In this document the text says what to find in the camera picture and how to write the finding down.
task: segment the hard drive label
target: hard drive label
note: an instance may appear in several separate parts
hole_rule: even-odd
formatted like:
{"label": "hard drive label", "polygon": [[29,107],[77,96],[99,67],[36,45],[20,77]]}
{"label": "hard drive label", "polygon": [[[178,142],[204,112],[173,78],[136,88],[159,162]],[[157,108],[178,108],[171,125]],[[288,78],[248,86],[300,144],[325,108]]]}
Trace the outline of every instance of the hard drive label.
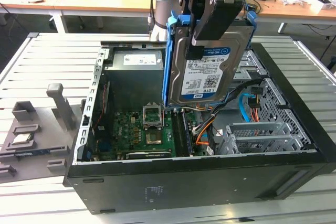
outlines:
{"label": "hard drive label", "polygon": [[223,71],[221,64],[229,57],[230,48],[206,48],[201,60],[187,60],[181,95],[199,99],[216,93]]}

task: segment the blue cable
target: blue cable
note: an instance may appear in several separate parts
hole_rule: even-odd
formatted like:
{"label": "blue cable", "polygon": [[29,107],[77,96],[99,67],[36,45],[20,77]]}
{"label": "blue cable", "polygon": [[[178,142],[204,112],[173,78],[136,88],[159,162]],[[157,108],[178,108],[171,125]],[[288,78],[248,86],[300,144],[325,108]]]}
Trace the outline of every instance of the blue cable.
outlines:
{"label": "blue cable", "polygon": [[243,115],[243,118],[245,120],[245,122],[249,123],[250,120],[248,119],[248,115],[246,114],[246,111],[244,109],[244,105],[243,105],[243,97],[247,97],[247,98],[255,98],[256,96],[253,94],[248,94],[248,93],[242,93],[239,97],[239,108],[240,108],[240,112]]}

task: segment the table leg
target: table leg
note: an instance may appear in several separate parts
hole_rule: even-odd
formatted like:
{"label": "table leg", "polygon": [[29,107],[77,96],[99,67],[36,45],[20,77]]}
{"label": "table leg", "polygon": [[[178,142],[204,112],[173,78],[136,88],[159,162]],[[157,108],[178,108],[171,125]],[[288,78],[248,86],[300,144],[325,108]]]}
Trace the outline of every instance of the table leg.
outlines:
{"label": "table leg", "polygon": [[283,34],[286,26],[287,26],[287,23],[281,23],[281,25],[280,25],[280,27],[278,29],[278,33],[279,34]]}
{"label": "table leg", "polygon": [[97,17],[97,25],[98,25],[98,28],[104,28],[104,23],[103,23],[103,19],[102,17]]}
{"label": "table leg", "polygon": [[54,22],[56,25],[56,29],[59,34],[66,34],[68,33],[68,27],[65,22],[64,16],[61,12],[55,12],[51,14],[54,18]]}

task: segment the metal work table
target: metal work table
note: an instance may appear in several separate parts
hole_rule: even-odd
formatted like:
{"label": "metal work table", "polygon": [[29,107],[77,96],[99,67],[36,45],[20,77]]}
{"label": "metal work table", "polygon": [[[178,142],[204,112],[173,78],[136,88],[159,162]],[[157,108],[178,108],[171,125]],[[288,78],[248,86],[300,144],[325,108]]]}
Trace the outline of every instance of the metal work table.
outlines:
{"label": "metal work table", "polygon": [[[9,130],[16,101],[55,106],[49,83],[61,82],[70,104],[88,93],[102,40],[148,40],[147,35],[39,34],[27,38],[0,74],[0,146]],[[299,41],[255,36],[269,52],[306,105],[336,141],[336,78]],[[285,200],[221,206],[91,215],[62,177],[0,184],[1,223],[331,223],[336,219],[336,173],[319,176]]]}

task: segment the connector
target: connector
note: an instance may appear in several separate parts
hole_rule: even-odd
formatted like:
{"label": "connector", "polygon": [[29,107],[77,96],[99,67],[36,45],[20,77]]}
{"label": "connector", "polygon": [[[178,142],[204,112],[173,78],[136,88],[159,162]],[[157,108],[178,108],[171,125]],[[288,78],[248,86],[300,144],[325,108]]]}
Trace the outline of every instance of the connector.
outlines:
{"label": "connector", "polygon": [[260,103],[257,102],[257,98],[248,98],[247,104],[251,109],[260,108]]}

